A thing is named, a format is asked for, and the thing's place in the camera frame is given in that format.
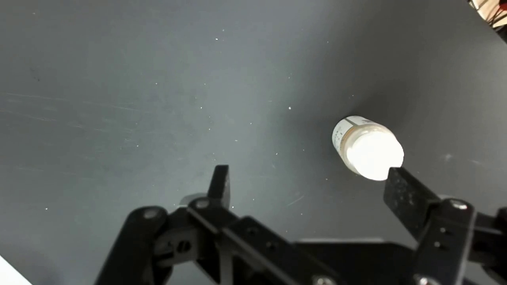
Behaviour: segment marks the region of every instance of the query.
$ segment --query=white object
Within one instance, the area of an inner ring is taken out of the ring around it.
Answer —
[[[387,126],[360,115],[343,118],[332,139],[348,167],[371,180],[386,180],[390,167],[401,167],[405,159],[397,135]]]
[[[4,256],[0,256],[0,283],[4,285],[31,285]]]

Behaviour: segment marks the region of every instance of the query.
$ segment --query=black metal bracket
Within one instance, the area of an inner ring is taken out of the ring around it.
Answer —
[[[229,166],[218,166],[205,197],[173,213],[132,211],[102,268],[99,285],[164,285],[173,265],[195,261],[224,285],[473,283],[468,259],[506,283],[507,208],[477,213],[462,199],[439,199],[406,169],[392,169],[386,202],[419,240],[291,243],[260,221],[229,210]]]

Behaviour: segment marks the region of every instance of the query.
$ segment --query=screw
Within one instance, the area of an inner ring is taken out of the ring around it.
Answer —
[[[422,276],[422,278],[419,278],[417,285],[441,285],[441,283],[432,276]]]
[[[319,275],[314,278],[314,285],[336,285],[336,281],[327,275]]]
[[[463,200],[460,200],[460,199],[451,199],[451,204],[458,210],[468,210],[470,208],[470,205],[465,204]]]
[[[210,205],[208,199],[200,199],[195,202],[197,208],[207,208]]]

